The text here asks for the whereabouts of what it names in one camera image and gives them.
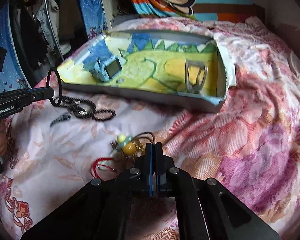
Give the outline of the person's left hand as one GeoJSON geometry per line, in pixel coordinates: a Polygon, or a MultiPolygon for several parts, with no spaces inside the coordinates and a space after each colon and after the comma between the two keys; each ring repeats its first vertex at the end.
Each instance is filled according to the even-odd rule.
{"type": "Polygon", "coordinates": [[[7,151],[7,138],[6,138],[6,122],[0,120],[0,156],[6,154],[7,151]]]}

